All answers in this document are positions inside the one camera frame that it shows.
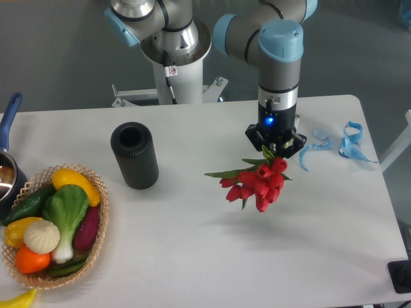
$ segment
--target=green leaf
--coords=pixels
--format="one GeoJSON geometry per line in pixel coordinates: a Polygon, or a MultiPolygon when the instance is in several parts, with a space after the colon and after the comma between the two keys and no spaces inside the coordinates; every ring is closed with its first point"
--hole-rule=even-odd
{"type": "Polygon", "coordinates": [[[274,154],[263,144],[263,146],[261,147],[261,149],[263,149],[263,153],[265,155],[267,155],[268,157],[274,158],[274,154]]]}
{"type": "Polygon", "coordinates": [[[284,181],[292,181],[292,178],[289,178],[288,176],[286,176],[284,173],[281,173],[281,176],[284,178],[284,181]]]}
{"type": "Polygon", "coordinates": [[[270,165],[270,164],[271,164],[272,157],[269,157],[266,153],[263,153],[263,155],[264,155],[264,158],[265,158],[264,161],[265,161],[268,165],[270,165]]]}
{"type": "Polygon", "coordinates": [[[253,171],[257,170],[258,166],[252,166],[247,169],[235,169],[235,170],[230,170],[230,171],[222,171],[222,172],[209,172],[209,173],[204,173],[206,176],[211,176],[212,178],[234,178],[238,176],[238,173],[243,172],[243,171],[253,171]]]}
{"type": "Polygon", "coordinates": [[[263,164],[264,162],[266,162],[265,159],[251,159],[251,158],[243,158],[242,161],[244,161],[248,164],[255,165],[255,166],[259,166],[259,165],[263,164]]]}
{"type": "Polygon", "coordinates": [[[243,207],[241,208],[241,210],[243,210],[245,208],[245,206],[247,205],[247,200],[248,199],[243,199],[243,207]]]}

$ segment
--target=yellow pepper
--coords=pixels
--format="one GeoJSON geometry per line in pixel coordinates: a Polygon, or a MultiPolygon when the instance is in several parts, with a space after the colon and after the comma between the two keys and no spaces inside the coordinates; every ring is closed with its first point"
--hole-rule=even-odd
{"type": "Polygon", "coordinates": [[[33,303],[36,292],[36,289],[31,289],[11,300],[0,300],[0,308],[28,308],[33,303]]]}
{"type": "Polygon", "coordinates": [[[22,248],[24,246],[24,233],[28,226],[35,221],[42,220],[41,217],[27,217],[8,224],[4,230],[4,242],[6,245],[22,248]]]}
{"type": "Polygon", "coordinates": [[[95,188],[85,176],[75,170],[61,168],[54,172],[51,181],[53,182],[55,189],[59,189],[67,184],[80,186],[84,189],[87,197],[89,197],[91,207],[95,207],[100,203],[100,194],[98,193],[97,188],[95,188]]]}

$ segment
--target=purple eggplant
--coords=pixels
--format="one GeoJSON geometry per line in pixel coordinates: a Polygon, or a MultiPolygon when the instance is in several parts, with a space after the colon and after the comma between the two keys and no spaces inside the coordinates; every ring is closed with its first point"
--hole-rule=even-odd
{"type": "Polygon", "coordinates": [[[74,236],[75,249],[84,251],[91,248],[97,238],[99,223],[98,207],[90,207],[74,236]]]}

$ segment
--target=light blue joint cap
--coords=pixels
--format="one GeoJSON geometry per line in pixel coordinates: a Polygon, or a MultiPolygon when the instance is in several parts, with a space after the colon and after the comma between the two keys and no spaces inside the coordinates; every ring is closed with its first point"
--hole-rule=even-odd
{"type": "Polygon", "coordinates": [[[399,19],[411,31],[411,0],[401,1],[399,19]]]}
{"type": "Polygon", "coordinates": [[[293,62],[302,57],[302,27],[298,22],[276,19],[261,27],[259,46],[269,57],[281,62],[293,62]]]}
{"type": "Polygon", "coordinates": [[[139,39],[131,33],[124,22],[112,12],[110,8],[107,8],[104,12],[104,18],[109,24],[111,30],[117,36],[117,38],[126,44],[128,47],[140,44],[139,39]]]}
{"type": "Polygon", "coordinates": [[[227,14],[221,17],[216,25],[214,26],[213,30],[213,43],[214,46],[221,51],[222,53],[227,54],[227,50],[225,49],[225,35],[227,34],[227,29],[229,27],[229,24],[231,22],[231,19],[233,19],[235,16],[234,14],[227,14]]]}
{"type": "Polygon", "coordinates": [[[314,14],[315,10],[317,9],[318,0],[306,0],[307,9],[306,9],[306,16],[304,17],[303,22],[314,14]]]}

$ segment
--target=wicker basket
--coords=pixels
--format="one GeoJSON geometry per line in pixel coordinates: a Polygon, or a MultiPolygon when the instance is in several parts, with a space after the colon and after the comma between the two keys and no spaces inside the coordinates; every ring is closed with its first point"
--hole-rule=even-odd
{"type": "MultiPolygon", "coordinates": [[[[55,289],[57,287],[64,286],[70,282],[75,281],[78,277],[82,276],[96,260],[97,255],[100,251],[101,244],[104,240],[105,229],[109,220],[109,199],[107,196],[107,189],[101,180],[101,178],[92,170],[87,169],[83,166],[72,166],[64,164],[63,166],[50,167],[43,172],[36,174],[29,182],[26,182],[24,188],[21,189],[20,194],[17,196],[17,199],[14,201],[14,206],[19,204],[19,202],[27,197],[29,194],[33,193],[39,187],[42,187],[44,184],[51,182],[51,177],[54,172],[60,168],[70,168],[78,171],[86,178],[88,178],[98,189],[100,193],[100,224],[98,228],[98,234],[96,241],[94,242],[91,250],[88,252],[89,256],[85,262],[85,266],[77,271],[76,273],[71,274],[68,277],[63,278],[50,278],[46,275],[45,271],[41,271],[34,274],[24,275],[17,271],[15,267],[15,255],[18,249],[7,246],[3,244],[3,261],[6,264],[6,268],[9,271],[9,275],[13,277],[14,280],[20,282],[23,286],[33,287],[35,289],[55,289]]],[[[74,251],[74,256],[84,254],[84,252],[74,251]]]]}

